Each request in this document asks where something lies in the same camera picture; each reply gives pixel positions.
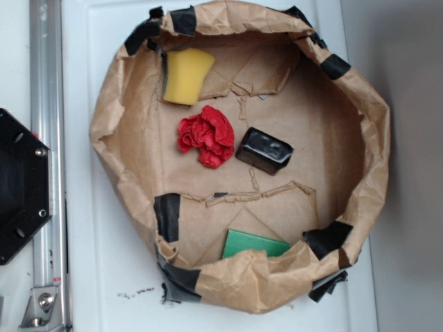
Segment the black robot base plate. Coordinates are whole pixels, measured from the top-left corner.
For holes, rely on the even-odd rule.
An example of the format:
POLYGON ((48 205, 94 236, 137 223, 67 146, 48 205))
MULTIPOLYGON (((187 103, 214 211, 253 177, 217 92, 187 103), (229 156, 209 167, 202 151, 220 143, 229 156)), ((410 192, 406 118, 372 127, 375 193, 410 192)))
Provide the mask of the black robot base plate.
POLYGON ((1 265, 9 264, 51 217, 50 149, 1 110, 1 265))

